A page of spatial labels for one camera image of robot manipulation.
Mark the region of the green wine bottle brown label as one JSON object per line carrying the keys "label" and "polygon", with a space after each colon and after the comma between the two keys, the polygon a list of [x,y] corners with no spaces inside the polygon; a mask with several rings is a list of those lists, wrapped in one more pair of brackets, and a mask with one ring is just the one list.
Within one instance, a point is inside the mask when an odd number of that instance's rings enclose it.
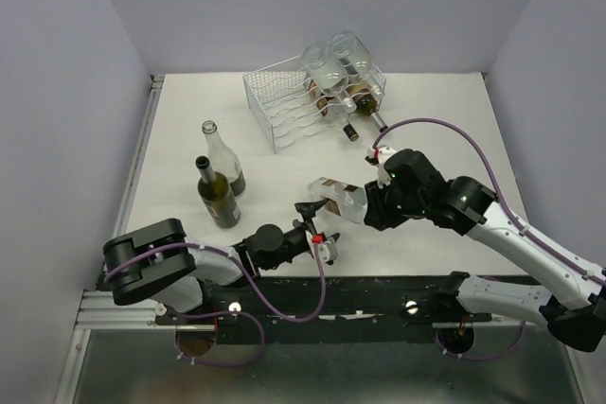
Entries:
{"label": "green wine bottle brown label", "polygon": [[379,113],[378,103],[369,92],[358,93],[353,97],[356,103],[356,113],[368,117],[379,132],[387,129],[387,125]]}

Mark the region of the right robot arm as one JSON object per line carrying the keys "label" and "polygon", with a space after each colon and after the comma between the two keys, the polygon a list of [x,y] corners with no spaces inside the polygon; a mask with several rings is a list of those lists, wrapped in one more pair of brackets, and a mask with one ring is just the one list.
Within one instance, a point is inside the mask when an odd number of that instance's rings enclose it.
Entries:
{"label": "right robot arm", "polygon": [[605,335],[603,267],[534,229],[475,179],[445,180],[417,150],[371,148],[366,160],[377,168],[377,178],[365,185],[365,225],[383,231],[429,220],[489,247],[537,282],[520,285],[453,272],[454,283],[435,300],[442,318],[501,315],[544,326],[578,351],[597,349]]}

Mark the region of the small bottle brown label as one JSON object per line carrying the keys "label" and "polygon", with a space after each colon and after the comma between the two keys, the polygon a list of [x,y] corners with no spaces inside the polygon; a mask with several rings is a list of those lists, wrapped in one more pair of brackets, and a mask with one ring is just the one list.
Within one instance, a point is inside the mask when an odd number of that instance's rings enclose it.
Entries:
{"label": "small bottle brown label", "polygon": [[354,184],[320,177],[307,186],[313,202],[327,200],[324,208],[344,220],[363,225],[368,208],[365,190]]}

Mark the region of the clear round bottle back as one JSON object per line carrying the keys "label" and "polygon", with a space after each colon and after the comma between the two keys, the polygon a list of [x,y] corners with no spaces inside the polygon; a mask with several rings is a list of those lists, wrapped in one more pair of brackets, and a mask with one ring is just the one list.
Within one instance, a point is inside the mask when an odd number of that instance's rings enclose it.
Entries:
{"label": "clear round bottle back", "polygon": [[354,32],[344,30],[334,35],[330,40],[330,51],[345,67],[353,84],[365,84],[377,100],[383,98],[378,67]]}

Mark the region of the black mounting rail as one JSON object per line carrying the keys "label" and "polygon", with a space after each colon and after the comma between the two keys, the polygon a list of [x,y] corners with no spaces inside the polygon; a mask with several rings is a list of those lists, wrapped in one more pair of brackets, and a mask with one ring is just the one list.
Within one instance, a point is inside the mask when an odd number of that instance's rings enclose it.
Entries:
{"label": "black mounting rail", "polygon": [[[531,285],[522,276],[500,280]],[[263,277],[258,286],[202,284],[204,302],[188,312],[168,307],[155,321],[217,344],[430,343],[443,336],[451,349],[473,344],[473,325],[496,316],[467,314],[442,292],[448,276]]]}

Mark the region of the aluminium extrusion rail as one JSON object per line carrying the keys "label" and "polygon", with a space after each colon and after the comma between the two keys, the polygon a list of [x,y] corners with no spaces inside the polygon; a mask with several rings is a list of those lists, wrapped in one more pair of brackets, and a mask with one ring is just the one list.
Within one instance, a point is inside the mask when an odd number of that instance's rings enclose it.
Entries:
{"label": "aluminium extrusion rail", "polygon": [[144,330],[156,328],[156,303],[144,300],[118,306],[109,291],[86,291],[80,300],[75,328],[80,330]]}

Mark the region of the clear bottle black cap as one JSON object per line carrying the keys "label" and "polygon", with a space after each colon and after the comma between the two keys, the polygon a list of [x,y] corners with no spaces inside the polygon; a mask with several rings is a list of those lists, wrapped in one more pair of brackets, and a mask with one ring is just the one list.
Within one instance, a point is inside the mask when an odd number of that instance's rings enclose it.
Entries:
{"label": "clear bottle black cap", "polygon": [[322,117],[330,124],[334,124],[338,127],[347,137],[349,142],[355,142],[359,139],[359,134],[351,125],[349,114],[346,112],[342,103],[334,97],[328,97],[322,94],[314,81],[310,84],[310,98]]}

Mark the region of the dark wine bottle left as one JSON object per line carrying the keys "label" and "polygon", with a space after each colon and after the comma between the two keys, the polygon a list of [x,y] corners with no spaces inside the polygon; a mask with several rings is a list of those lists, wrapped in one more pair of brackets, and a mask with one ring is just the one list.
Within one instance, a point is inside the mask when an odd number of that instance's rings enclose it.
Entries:
{"label": "dark wine bottle left", "polygon": [[197,191],[210,217],[222,229],[236,226],[241,211],[227,178],[216,171],[204,155],[196,158],[195,166],[200,173]]}

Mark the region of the frosted clear tall bottle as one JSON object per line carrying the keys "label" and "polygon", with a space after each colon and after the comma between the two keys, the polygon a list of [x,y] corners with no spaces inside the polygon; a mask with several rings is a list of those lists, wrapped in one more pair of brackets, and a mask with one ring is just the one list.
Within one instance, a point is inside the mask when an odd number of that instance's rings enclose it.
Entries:
{"label": "frosted clear tall bottle", "polygon": [[212,120],[202,124],[202,132],[207,143],[207,156],[216,171],[224,175],[236,198],[246,189],[246,181],[240,160],[235,152],[223,141],[218,127]]}

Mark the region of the clear bottle silver cap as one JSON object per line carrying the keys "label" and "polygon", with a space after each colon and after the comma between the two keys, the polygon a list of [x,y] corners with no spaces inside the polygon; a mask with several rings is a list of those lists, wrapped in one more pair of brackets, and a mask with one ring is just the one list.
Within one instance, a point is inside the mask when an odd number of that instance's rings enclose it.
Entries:
{"label": "clear bottle silver cap", "polygon": [[325,96],[340,101],[348,114],[356,111],[356,104],[347,90],[348,73],[332,54],[327,43],[311,43],[303,51],[301,61]]}

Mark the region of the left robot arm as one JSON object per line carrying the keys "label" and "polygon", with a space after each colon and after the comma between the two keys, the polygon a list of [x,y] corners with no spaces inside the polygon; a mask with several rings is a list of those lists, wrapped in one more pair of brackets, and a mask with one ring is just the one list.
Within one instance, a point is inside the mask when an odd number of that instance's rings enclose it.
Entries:
{"label": "left robot arm", "polygon": [[298,202],[294,208],[301,218],[293,221],[292,229],[263,224],[231,246],[187,236],[179,219],[158,221],[105,243],[103,282],[118,306],[151,299],[198,324],[210,310],[204,281],[227,288],[247,286],[262,271],[275,270],[303,254],[320,264],[332,264],[340,235],[319,232],[313,222],[325,204]]}

